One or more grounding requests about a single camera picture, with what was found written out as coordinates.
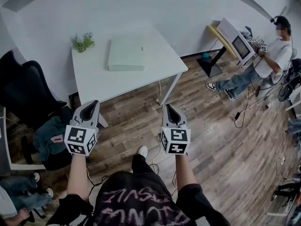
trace white table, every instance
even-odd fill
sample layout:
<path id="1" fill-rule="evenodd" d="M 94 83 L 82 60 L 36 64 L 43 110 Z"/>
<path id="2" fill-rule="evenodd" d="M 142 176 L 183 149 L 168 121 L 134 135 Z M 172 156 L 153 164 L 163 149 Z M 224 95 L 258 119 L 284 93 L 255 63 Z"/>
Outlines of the white table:
<path id="1" fill-rule="evenodd" d="M 111 38 L 117 34 L 143 36 L 144 71 L 109 71 L 108 58 Z M 75 79 L 82 104 L 99 100 L 103 102 L 134 89 L 170 77 L 170 81 L 159 98 L 165 103 L 181 74 L 188 70 L 173 48 L 153 27 L 135 31 L 122 31 L 110 35 L 95 36 L 95 46 L 83 53 L 72 49 Z"/>
<path id="2" fill-rule="evenodd" d="M 5 107 L 0 105 L 0 117 L 6 116 Z M 6 135 L 6 120 L 0 119 L 0 173 L 7 173 L 10 170 L 44 170 L 44 165 L 27 165 L 27 164 L 15 164 L 11 162 L 8 141 Z"/>

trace table leg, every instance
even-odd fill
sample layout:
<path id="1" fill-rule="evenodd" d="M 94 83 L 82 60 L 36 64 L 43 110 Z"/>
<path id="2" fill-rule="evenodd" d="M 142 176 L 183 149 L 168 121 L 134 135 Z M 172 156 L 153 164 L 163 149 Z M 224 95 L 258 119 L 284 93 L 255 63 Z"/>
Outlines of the table leg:
<path id="1" fill-rule="evenodd" d="M 100 113 L 98 116 L 98 123 L 101 124 L 105 128 L 109 127 L 108 122 L 105 120 L 105 118 Z"/>
<path id="2" fill-rule="evenodd" d="M 225 47 L 222 47 L 213 59 L 210 57 L 197 59 L 198 64 L 202 67 L 209 78 L 222 73 L 216 62 L 220 59 L 220 57 L 222 57 L 226 50 L 227 49 Z"/>
<path id="3" fill-rule="evenodd" d="M 165 103 L 165 101 L 167 100 L 170 92 L 173 90 L 175 84 L 177 83 L 177 81 L 179 80 L 181 75 L 182 75 L 182 73 L 179 73 L 179 74 L 176 74 L 176 75 L 170 77 L 168 85 L 166 86 L 166 88 L 165 88 L 165 90 L 162 94 L 162 97 L 159 98 L 158 102 L 159 102 L 160 105 L 163 105 Z"/>

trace small green plant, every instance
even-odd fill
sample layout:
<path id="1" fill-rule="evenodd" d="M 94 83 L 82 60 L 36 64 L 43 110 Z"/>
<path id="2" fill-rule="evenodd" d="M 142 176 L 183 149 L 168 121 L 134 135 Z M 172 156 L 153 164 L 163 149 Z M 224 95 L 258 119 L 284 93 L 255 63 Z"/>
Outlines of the small green plant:
<path id="1" fill-rule="evenodd" d="M 79 53 L 84 52 L 86 50 L 86 48 L 89 48 L 90 46 L 95 45 L 95 42 L 93 41 L 92 36 L 93 35 L 91 32 L 87 32 L 81 39 L 76 34 L 73 38 L 71 38 L 73 47 L 75 49 L 77 49 L 77 51 Z"/>

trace chair leg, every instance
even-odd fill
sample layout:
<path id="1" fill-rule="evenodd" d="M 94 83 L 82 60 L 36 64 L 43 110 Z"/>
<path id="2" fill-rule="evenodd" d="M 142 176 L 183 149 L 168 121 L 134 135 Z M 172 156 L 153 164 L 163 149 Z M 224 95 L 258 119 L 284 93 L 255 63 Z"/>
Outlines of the chair leg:
<path id="1" fill-rule="evenodd" d="M 21 138 L 21 147 L 22 147 L 22 152 L 23 152 L 26 163 L 28 165 L 32 165 L 33 164 L 32 155 L 30 153 L 30 149 L 28 146 L 28 141 L 27 141 L 26 136 Z"/>
<path id="2" fill-rule="evenodd" d="M 41 215 L 37 209 L 33 210 L 41 219 L 45 219 L 45 215 Z"/>

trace controller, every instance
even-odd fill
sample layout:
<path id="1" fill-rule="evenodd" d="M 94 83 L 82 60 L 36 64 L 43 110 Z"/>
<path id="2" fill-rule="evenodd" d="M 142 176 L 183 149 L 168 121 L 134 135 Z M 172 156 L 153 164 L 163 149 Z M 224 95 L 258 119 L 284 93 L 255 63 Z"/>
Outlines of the controller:
<path id="1" fill-rule="evenodd" d="M 169 104 L 163 107 L 160 141 L 167 154 L 184 155 L 190 145 L 186 116 Z"/>

